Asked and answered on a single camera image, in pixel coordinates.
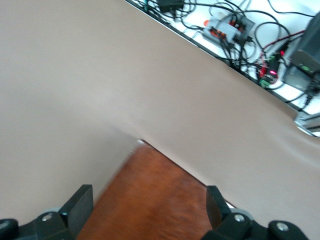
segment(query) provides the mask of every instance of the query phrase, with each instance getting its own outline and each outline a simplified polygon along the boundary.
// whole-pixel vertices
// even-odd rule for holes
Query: silver bolt
[[[236,220],[237,222],[244,222],[245,217],[242,216],[241,214],[236,214],[236,215],[234,215],[234,220]]]
[[[276,224],[276,227],[280,230],[280,231],[288,231],[289,230],[289,227],[284,224],[283,222],[278,222]]]
[[[6,227],[8,227],[8,226],[9,226],[9,222],[8,222],[8,221],[5,221],[5,222],[3,222],[3,223],[0,224],[0,229],[4,229],[4,228],[6,228]]]
[[[49,213],[49,214],[47,214],[47,215],[45,215],[43,218],[42,218],[42,221],[48,221],[48,220],[50,220],[52,218],[52,215]]]

